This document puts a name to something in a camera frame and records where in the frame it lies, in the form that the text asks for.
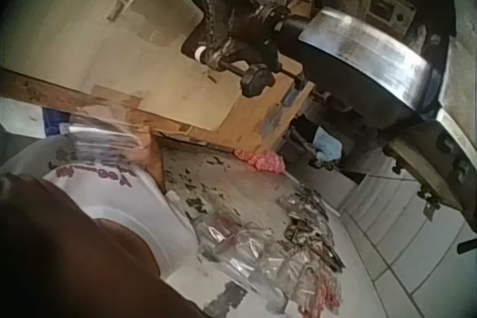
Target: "red item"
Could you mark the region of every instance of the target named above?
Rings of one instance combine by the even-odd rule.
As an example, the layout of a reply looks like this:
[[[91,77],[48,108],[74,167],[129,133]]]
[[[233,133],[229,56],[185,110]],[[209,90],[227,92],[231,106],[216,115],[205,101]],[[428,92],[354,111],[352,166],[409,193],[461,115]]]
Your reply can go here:
[[[235,156],[247,164],[252,165],[259,171],[271,171],[272,173],[281,174],[285,172],[285,162],[283,158],[268,150],[263,153],[250,153],[245,150],[235,150]]]

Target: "small plastic bag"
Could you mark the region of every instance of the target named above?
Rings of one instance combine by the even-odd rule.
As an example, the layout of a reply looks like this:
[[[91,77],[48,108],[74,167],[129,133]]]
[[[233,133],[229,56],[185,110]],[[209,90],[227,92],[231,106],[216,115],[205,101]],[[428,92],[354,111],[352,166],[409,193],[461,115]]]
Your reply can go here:
[[[149,126],[72,115],[62,131],[69,134],[81,162],[134,163],[141,168],[148,163],[152,140]]]
[[[286,296],[293,296],[301,271],[309,262],[310,254],[308,250],[302,249],[288,258],[281,266],[278,272],[277,285],[285,292]]]
[[[232,240],[240,229],[241,224],[226,211],[213,211],[199,217],[194,223],[201,248],[213,252],[225,240]]]
[[[296,302],[305,311],[310,311],[313,306],[313,301],[316,297],[317,279],[320,271],[320,262],[312,260],[306,264],[302,269],[298,279],[297,286],[291,297],[291,300]]]
[[[278,272],[285,261],[297,252],[295,245],[288,241],[275,241],[262,257],[260,270],[270,280],[276,282]]]

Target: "white tiled wall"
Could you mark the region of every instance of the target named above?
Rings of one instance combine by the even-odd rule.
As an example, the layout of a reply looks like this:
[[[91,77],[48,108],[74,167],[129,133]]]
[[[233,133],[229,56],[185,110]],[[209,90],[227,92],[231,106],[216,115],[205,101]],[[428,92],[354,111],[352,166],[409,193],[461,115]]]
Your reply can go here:
[[[368,157],[380,168],[392,160]],[[353,192],[341,215],[390,318],[477,317],[476,251],[457,255],[474,238],[461,213],[442,207],[424,217],[420,185],[407,173],[379,169]]]
[[[389,317],[418,318],[420,314],[407,297],[391,271],[386,271],[375,283]]]

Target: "blue cloth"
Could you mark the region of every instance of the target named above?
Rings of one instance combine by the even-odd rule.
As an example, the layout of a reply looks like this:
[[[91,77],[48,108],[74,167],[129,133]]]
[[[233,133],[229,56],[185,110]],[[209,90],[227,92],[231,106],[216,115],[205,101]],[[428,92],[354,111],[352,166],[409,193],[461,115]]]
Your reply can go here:
[[[319,127],[313,139],[313,147],[316,149],[316,159],[322,162],[332,162],[341,158],[343,145],[335,137]]]
[[[60,124],[69,123],[70,114],[45,107],[42,110],[46,136],[50,137],[60,134]]]

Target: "person's arm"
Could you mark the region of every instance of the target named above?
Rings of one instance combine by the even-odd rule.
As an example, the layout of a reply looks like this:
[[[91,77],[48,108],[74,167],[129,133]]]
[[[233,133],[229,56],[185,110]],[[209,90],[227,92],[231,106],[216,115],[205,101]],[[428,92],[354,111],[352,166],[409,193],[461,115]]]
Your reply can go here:
[[[0,182],[0,299],[19,317],[205,317],[45,180]]]

